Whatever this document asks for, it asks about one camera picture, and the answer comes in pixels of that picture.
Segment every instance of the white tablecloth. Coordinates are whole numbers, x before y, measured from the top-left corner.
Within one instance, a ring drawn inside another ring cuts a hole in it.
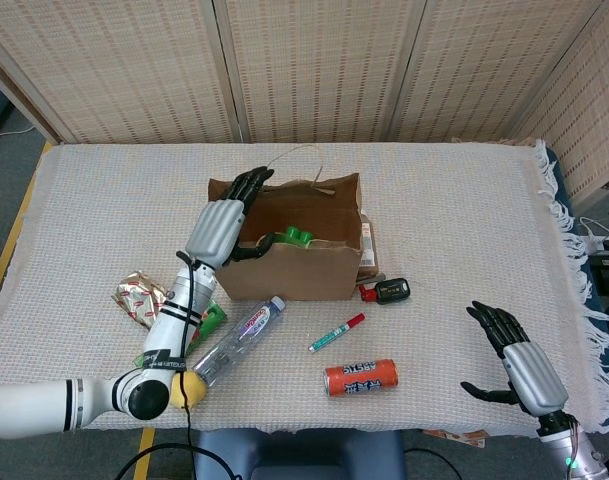
[[[0,383],[113,376],[129,369],[146,331],[111,299],[140,269],[170,285],[206,201],[209,177],[232,179],[291,149],[287,144],[61,146],[43,158],[25,225],[0,294]],[[468,380],[502,389],[507,377],[465,308],[502,306],[548,353],[567,386],[568,410],[588,431],[607,416],[572,269],[531,147],[486,144],[320,144],[274,164],[269,183],[352,172],[362,176],[380,267],[412,295],[379,306],[291,302],[285,317],[193,411],[199,429],[308,427],[365,430],[485,428],[534,434],[517,407],[483,403]],[[215,299],[232,318],[251,304]],[[316,354],[307,347],[363,311],[367,319]],[[192,364],[222,334],[199,349]],[[392,358],[399,386],[329,398],[325,367]],[[185,425],[172,407],[149,422]],[[108,413],[98,428],[144,425]]]

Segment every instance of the green marker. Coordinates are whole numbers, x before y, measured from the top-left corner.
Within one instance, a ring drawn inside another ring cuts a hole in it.
[[[186,356],[188,357],[196,348],[197,345],[208,337],[213,330],[220,326],[220,324],[226,320],[226,313],[222,310],[217,303],[213,304],[206,310],[206,318],[202,320],[202,326],[200,327],[200,335],[189,343],[186,348]]]
[[[366,318],[366,317],[364,316],[363,313],[356,315],[355,317],[351,318],[348,322],[346,322],[344,325],[340,325],[335,330],[328,332],[326,335],[324,335],[322,338],[320,338],[316,342],[313,342],[313,345],[308,347],[309,351],[317,352],[320,348],[325,347],[326,345],[331,343],[333,340],[335,340],[337,337],[344,335],[351,328],[353,328],[355,325],[357,325],[362,320],[364,320],[364,318]]]

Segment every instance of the cardboard box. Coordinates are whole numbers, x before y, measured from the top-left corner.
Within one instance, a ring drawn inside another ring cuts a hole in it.
[[[211,179],[209,200],[230,185]],[[244,222],[240,246],[294,225],[313,233],[308,248],[276,243],[260,259],[231,262],[216,274],[233,300],[347,300],[362,258],[359,175],[265,186]]]

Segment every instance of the plastic water bottle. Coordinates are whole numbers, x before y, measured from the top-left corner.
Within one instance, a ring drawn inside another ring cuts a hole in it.
[[[195,373],[210,387],[238,363],[268,329],[280,318],[284,300],[273,297],[257,304],[193,366]]]

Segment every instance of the black cable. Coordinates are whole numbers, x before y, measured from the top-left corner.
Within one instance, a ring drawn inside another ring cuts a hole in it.
[[[407,448],[406,450],[404,450],[404,455],[406,455],[409,452],[424,452],[424,453],[428,453],[429,455],[433,455],[437,458],[441,458],[444,461],[444,463],[446,463],[449,467],[451,467],[451,470],[453,470],[453,473],[455,473],[455,475],[457,475],[457,478],[459,478],[459,480],[463,480],[462,475],[460,475],[460,472],[457,471],[457,468],[455,468],[453,466],[453,464],[446,459],[446,457],[440,455],[439,453],[434,452],[433,450],[429,450],[428,448]]]
[[[194,447],[192,445],[186,445],[184,443],[160,443],[159,445],[153,445],[152,447],[148,447],[148,448],[142,450],[140,453],[138,453],[133,458],[131,458],[129,460],[129,462],[126,465],[124,465],[124,467],[122,467],[122,470],[120,470],[120,473],[117,474],[117,476],[115,477],[115,480],[121,480],[124,477],[124,475],[126,475],[126,472],[128,472],[129,469],[133,465],[135,465],[140,458],[145,457],[149,453],[153,453],[157,450],[164,450],[167,448],[176,449],[176,450],[188,450],[191,452],[191,455],[193,455],[193,453],[199,453],[201,455],[205,455],[209,458],[212,458],[217,463],[219,463],[220,466],[226,471],[226,473],[228,474],[228,476],[231,480],[243,480],[240,475],[235,475],[233,473],[233,470],[231,470],[231,467],[228,466],[228,463],[226,463],[224,461],[224,459],[222,457],[220,457],[219,455],[211,452],[210,450],[204,450],[203,448]]]
[[[566,466],[566,478],[571,480],[572,472],[573,472],[573,464],[575,463],[575,458],[577,457],[577,447],[578,447],[578,429],[579,424],[571,420],[571,461],[568,462]]]
[[[191,322],[191,312],[193,311],[193,287],[194,287],[194,277],[193,277],[193,262],[190,257],[186,255],[184,252],[177,252],[176,255],[186,263],[188,267],[188,279],[189,279],[189,289],[188,289],[188,305],[186,308],[186,320],[184,321],[184,331],[182,332],[182,345],[180,347],[180,358],[184,358],[186,354],[186,337],[188,335],[188,326]],[[184,411],[186,412],[186,442],[189,447],[193,447],[193,442],[191,440],[191,412],[188,408],[188,396],[186,395],[186,391],[184,390],[184,372],[185,370],[180,372],[180,390],[182,392],[182,396],[184,397]],[[191,451],[191,469],[193,472],[193,480],[197,480],[197,473],[195,472],[195,457],[193,452]]]

